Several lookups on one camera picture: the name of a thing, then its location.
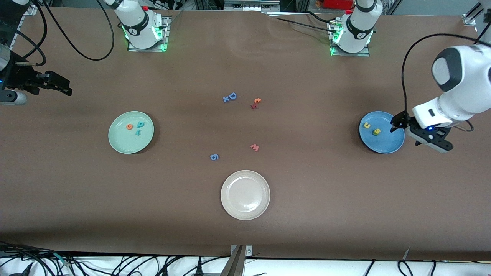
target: black cable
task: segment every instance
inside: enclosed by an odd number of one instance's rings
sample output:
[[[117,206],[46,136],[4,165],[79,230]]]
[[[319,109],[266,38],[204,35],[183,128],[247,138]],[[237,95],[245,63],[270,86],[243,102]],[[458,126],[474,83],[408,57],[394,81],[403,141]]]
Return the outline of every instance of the black cable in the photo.
[[[9,243],[6,243],[6,242],[2,242],[0,241],[0,243],[3,243],[5,245],[7,245],[7,248],[12,248],[13,250],[17,251],[18,253],[22,254],[22,255],[27,255],[28,257],[30,257],[31,259],[34,259],[35,261],[37,261],[41,267],[43,267],[43,271],[44,271],[44,275],[45,276],[48,276],[47,274],[47,271],[49,271],[49,273],[52,275],[52,276],[56,276],[53,271],[51,270],[51,268],[44,262],[42,261],[40,258],[38,258],[37,256],[31,254],[30,252],[27,252],[25,249],[23,248],[19,248],[17,247],[16,245],[12,245],[12,244],[9,244]]]
[[[470,129],[461,128],[460,126],[454,126],[454,128],[461,130],[461,131],[465,131],[465,132],[474,131],[474,125],[472,125],[472,123],[469,120],[465,120],[465,121],[467,122],[467,124],[469,124]]]
[[[37,10],[39,11],[39,14],[41,14],[41,19],[43,20],[43,35],[41,36],[41,39],[37,43],[38,47],[41,47],[43,44],[44,40],[46,39],[46,35],[48,34],[48,24],[46,23],[46,17],[44,16],[44,12],[41,9],[41,6],[37,2],[37,0],[32,0],[34,5],[37,7]],[[33,48],[32,50],[29,51],[29,53],[25,54],[23,58],[28,58],[30,55],[32,55],[36,51],[36,48]]]
[[[63,272],[61,271],[61,268],[62,267],[58,263],[59,260],[57,259],[56,262],[55,262],[55,260],[52,260],[52,259],[48,259],[48,260],[50,260],[55,265],[55,268],[56,268],[56,276],[63,276]]]
[[[110,272],[105,272],[105,271],[102,271],[102,270],[95,269],[93,267],[88,266],[84,262],[80,262],[80,263],[83,264],[85,267],[87,267],[89,270],[92,270],[92,271],[95,271],[95,272],[99,272],[99,273],[102,273],[102,274],[105,274],[105,275],[111,275]]]
[[[88,60],[93,60],[93,61],[99,61],[99,60],[103,60],[105,59],[106,57],[108,57],[111,53],[112,53],[112,50],[114,49],[114,30],[112,29],[112,25],[111,25],[111,20],[109,19],[109,16],[108,14],[106,13],[106,10],[104,9],[104,7],[102,6],[101,2],[99,0],[96,0],[97,3],[99,4],[99,6],[101,7],[102,11],[104,12],[104,16],[106,17],[107,21],[108,21],[108,24],[109,24],[109,28],[111,29],[111,36],[112,36],[112,42],[111,42],[111,49],[109,50],[109,52],[103,56],[103,57],[100,57],[100,58],[92,58],[92,57],[88,57],[86,55],[84,55],[82,52],[79,51],[79,49],[77,49],[77,47],[75,47],[75,45],[72,43],[72,41],[70,40],[70,38],[68,38],[68,36],[66,35],[65,31],[63,30],[63,28],[60,26],[60,24],[58,23],[58,20],[56,20],[55,16],[53,15],[53,13],[51,12],[51,9],[50,7],[48,6],[48,4],[46,3],[45,0],[41,0],[44,4],[44,6],[46,7],[46,9],[48,10],[49,14],[51,15],[51,17],[53,18],[53,21],[55,22],[56,26],[58,27],[58,29],[61,31],[61,34],[63,34],[63,36],[65,37],[66,41],[68,42],[68,44],[70,44],[70,46],[72,46],[72,48],[77,52],[79,53],[81,56],[85,57],[86,59]]]
[[[408,59],[408,56],[409,56],[409,53],[411,52],[411,50],[418,43],[420,43],[421,41],[423,41],[423,40],[425,40],[427,38],[434,37],[434,36],[451,36],[451,37],[461,38],[461,39],[465,39],[465,40],[469,40],[469,41],[474,41],[474,42],[477,42],[477,43],[481,43],[483,45],[486,45],[488,47],[491,47],[491,44],[486,43],[484,41],[481,41],[481,40],[478,40],[476,38],[472,38],[472,37],[469,37],[469,36],[464,36],[464,35],[459,35],[459,34],[454,34],[454,33],[434,33],[434,34],[430,34],[430,35],[427,35],[425,37],[422,37],[422,38],[418,39],[416,42],[414,42],[411,45],[411,47],[409,47],[409,50],[406,52],[406,55],[404,56],[404,60],[402,62],[402,69],[401,69],[402,92],[404,93],[404,112],[406,114],[408,113],[408,96],[406,94],[406,86],[404,84],[404,68],[406,67],[406,60]]]
[[[133,259],[133,260],[129,261],[129,262],[128,262],[128,263],[127,263],[125,266],[123,266],[122,268],[120,268],[120,271],[118,272],[118,274],[116,274],[116,276],[119,276],[119,274],[120,274],[121,272],[123,272],[123,270],[124,270],[124,269],[125,269],[127,266],[129,266],[131,263],[133,263],[134,261],[136,261],[136,260],[138,260],[138,259],[140,259],[140,258],[142,258],[142,257],[143,257],[143,256],[138,256],[138,257],[136,257],[135,259]]]
[[[228,258],[228,257],[230,257],[230,256],[222,256],[222,257],[216,257],[216,258],[213,258],[213,259],[209,259],[209,260],[204,261],[203,263],[201,263],[201,265],[204,265],[204,264],[209,263],[209,262],[211,262],[211,261],[215,261],[215,260],[217,260],[217,259],[221,259],[221,258]],[[195,269],[197,269],[197,268],[198,268],[198,266],[193,267],[191,270],[189,270],[188,272],[184,273],[184,274],[183,274],[183,276],[188,275],[189,273],[191,273],[193,270],[195,270]]]
[[[435,268],[436,268],[436,261],[433,260],[433,267],[431,268],[431,272],[430,272],[430,276],[433,276],[433,273],[435,272]]]
[[[158,258],[155,258],[155,262],[157,263],[157,272],[159,272],[160,271],[159,259]]]
[[[489,21],[486,27],[484,27],[483,31],[479,34],[476,40],[480,40],[481,37],[483,37],[484,33],[489,29],[490,25],[491,25],[491,21]]]
[[[375,264],[375,259],[372,259],[372,262],[368,266],[367,272],[365,272],[364,276],[368,276],[368,274],[370,273],[370,269],[372,269],[373,264]]]
[[[128,257],[128,258],[124,258],[124,257],[121,257],[121,262],[119,263],[119,265],[117,265],[114,270],[112,271],[111,275],[114,275],[114,272],[116,272],[116,269],[118,269],[118,273],[116,275],[119,275],[121,273],[121,267],[123,266],[123,263],[126,262],[127,260],[129,260],[131,257]]]
[[[75,274],[75,270],[73,269],[73,266],[68,266],[68,268],[70,269],[70,271],[72,272],[72,275],[73,276],[76,276]]]
[[[88,274],[85,272],[85,270],[83,269],[83,267],[79,261],[74,260],[74,263],[75,263],[75,266],[82,272],[83,276],[88,276]]]
[[[198,265],[196,266],[196,272],[194,273],[194,276],[203,276],[205,275],[203,273],[203,268],[201,267],[202,263],[201,263],[201,256],[199,257],[198,259]]]
[[[170,21],[170,23],[167,25],[167,26],[162,26],[162,27],[159,27],[160,29],[163,29],[163,28],[168,28],[172,22],[176,21],[177,18],[179,18],[179,16],[183,13],[183,11],[180,11],[174,18],[172,18],[172,20]]]
[[[142,266],[144,263],[146,263],[146,262],[148,262],[148,261],[150,261],[150,260],[152,260],[152,259],[155,259],[155,258],[157,258],[157,257],[150,257],[150,258],[148,258],[148,259],[144,260],[144,261],[143,261],[143,262],[141,262],[139,265],[135,266],[135,268],[133,268],[133,270],[131,270],[131,271],[130,271],[130,273],[128,273],[128,276],[131,276],[131,274],[133,274],[133,272],[134,272],[134,271],[135,271],[137,268],[139,268],[140,266]]]
[[[313,13],[313,12],[311,12],[309,10],[306,10],[303,13],[308,13],[308,14],[312,15],[313,17],[315,17],[315,19],[319,20],[320,22],[329,23],[329,20],[322,19],[322,18],[318,17],[315,13]]]
[[[37,46],[37,44],[34,41],[32,41],[30,38],[27,37],[27,35],[23,34],[21,31],[17,30],[16,28],[10,26],[9,24],[4,22],[3,20],[0,20],[0,24],[3,24],[5,26],[11,28],[12,30],[14,30],[18,35],[20,35],[25,40],[27,40],[39,52],[39,54],[43,58],[43,61],[41,63],[35,63],[34,66],[43,66],[44,64],[46,64],[46,56],[44,55],[41,48],[39,48],[39,46]]]
[[[401,263],[405,264],[405,265],[406,265],[406,267],[408,268],[409,274],[410,274],[411,276],[414,276],[414,275],[412,274],[411,269],[409,268],[409,265],[408,265],[408,264],[406,263],[406,261],[404,261],[404,260],[400,260],[400,261],[398,261],[398,262],[397,262],[397,268],[399,269],[399,272],[400,272],[402,275],[407,276],[407,275],[406,275],[404,272],[402,272],[402,269],[401,269]]]
[[[304,24],[304,23],[295,22],[295,21],[291,21],[291,20],[288,20],[288,19],[283,19],[283,18],[278,18],[278,17],[275,17],[275,18],[278,19],[278,20],[290,22],[290,23],[293,23],[293,24],[298,24],[298,25],[302,25],[302,26],[306,26],[306,27],[310,27],[310,28],[314,28],[314,29],[325,30],[327,32],[336,32],[335,30],[320,28],[320,27],[316,27],[316,26],[312,26],[312,25],[307,25],[307,24]]]
[[[16,253],[13,255],[1,256],[0,259],[3,259],[3,258],[19,258],[19,257],[20,257],[20,255],[18,253]]]
[[[12,257],[12,258],[10,258],[9,260],[7,260],[7,261],[6,261],[6,262],[4,262],[3,264],[1,264],[1,265],[0,265],[0,267],[2,267],[4,264],[6,264],[6,263],[10,262],[11,260],[13,260],[13,259],[17,259],[17,258],[18,258],[18,257]]]
[[[157,274],[155,276],[160,276],[160,274],[162,275],[166,275],[167,273],[167,268],[175,261],[179,260],[183,258],[183,256],[176,256],[174,257],[172,260],[170,260],[168,263],[164,264],[164,266],[159,270],[159,272],[157,272]]]

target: white plate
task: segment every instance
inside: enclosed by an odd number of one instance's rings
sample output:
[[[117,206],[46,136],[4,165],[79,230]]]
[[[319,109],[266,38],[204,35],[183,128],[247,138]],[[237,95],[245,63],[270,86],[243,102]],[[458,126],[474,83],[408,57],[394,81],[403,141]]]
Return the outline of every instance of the white plate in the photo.
[[[221,203],[234,218],[249,221],[262,215],[270,203],[266,179],[252,170],[232,173],[221,187]]]

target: metal bracket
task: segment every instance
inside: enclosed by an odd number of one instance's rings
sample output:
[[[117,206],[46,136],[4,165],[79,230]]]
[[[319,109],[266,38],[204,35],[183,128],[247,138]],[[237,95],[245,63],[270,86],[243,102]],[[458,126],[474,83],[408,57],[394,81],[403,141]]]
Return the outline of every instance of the metal bracket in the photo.
[[[235,246],[220,276],[243,276],[246,264],[246,245]]]
[[[473,6],[467,13],[464,13],[462,15],[462,21],[464,22],[465,26],[474,26],[476,25],[475,18],[480,15],[484,11],[484,8],[482,7],[481,3],[478,2]]]
[[[160,31],[162,32],[162,40],[158,41],[154,46],[148,49],[139,49],[133,46],[130,42],[128,42],[128,51],[129,52],[150,52],[150,53],[160,53],[167,52],[167,46],[169,44],[169,36],[170,36],[170,23],[172,22],[171,16],[162,16],[162,28]]]
[[[231,250],[230,250],[230,255],[234,253],[234,249],[237,247],[237,245],[232,245]],[[252,256],[252,245],[246,245],[245,246],[245,256],[246,257],[251,257]]]
[[[470,21],[466,14],[463,14],[462,15],[462,21],[464,23],[464,26],[474,26],[474,25],[476,25],[476,21],[474,19],[472,19]]]

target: plate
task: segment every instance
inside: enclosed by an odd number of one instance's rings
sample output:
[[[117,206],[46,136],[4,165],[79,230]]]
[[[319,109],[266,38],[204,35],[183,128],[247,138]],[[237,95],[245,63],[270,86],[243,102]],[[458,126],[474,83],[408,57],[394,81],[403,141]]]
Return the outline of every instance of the plate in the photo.
[[[221,187],[221,203],[225,211],[242,221],[262,215],[270,203],[270,197],[266,179],[252,170],[232,173]]]
[[[392,125],[392,115],[384,111],[374,111],[366,114],[360,122],[359,133],[361,140],[371,150],[378,153],[393,153],[399,150],[404,144],[404,130],[398,129],[390,132]],[[367,129],[363,125],[365,122],[370,124]],[[373,135],[375,129],[380,129],[379,135]]]
[[[132,124],[133,128],[128,130],[126,125]],[[150,117],[139,111],[130,111],[119,115],[109,127],[109,144],[120,153],[131,154],[144,149],[152,140],[154,125]]]

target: white floor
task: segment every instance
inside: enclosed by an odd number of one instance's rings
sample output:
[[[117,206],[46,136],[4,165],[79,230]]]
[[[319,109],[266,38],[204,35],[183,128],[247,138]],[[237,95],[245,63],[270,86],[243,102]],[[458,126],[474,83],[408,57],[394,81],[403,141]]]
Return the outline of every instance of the white floor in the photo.
[[[83,261],[90,267],[103,270],[111,273],[113,269],[120,263],[121,257],[80,257],[76,258]],[[141,261],[148,259],[143,257],[135,261],[130,266],[120,273],[121,276],[127,276],[128,273]],[[217,273],[221,272],[228,258],[218,259],[203,265],[203,272]],[[169,276],[182,276],[196,266],[197,257],[185,257],[169,266]],[[15,259],[0,268],[0,275],[8,276],[13,273],[21,273],[31,261],[21,261]],[[137,271],[143,276],[154,276],[158,269],[165,262],[165,257],[159,257],[158,263],[155,260],[148,261]],[[262,273],[265,276],[363,276],[370,264],[370,261],[336,261],[336,260],[247,260],[245,265],[244,276],[256,276]],[[431,262],[408,262],[414,276],[429,276],[432,268]],[[56,274],[56,269],[53,264],[50,265],[53,272]],[[409,275],[404,265],[403,272]],[[72,275],[68,268],[63,268],[64,275]],[[102,276],[102,273],[97,273],[85,269],[87,276]],[[75,269],[78,276],[82,273]],[[491,264],[477,263],[456,263],[456,262],[438,262],[436,265],[434,276],[488,276],[491,274]],[[41,266],[35,263],[32,266],[29,276],[44,276]],[[402,276],[397,268],[395,261],[376,261],[373,265],[369,276]]]

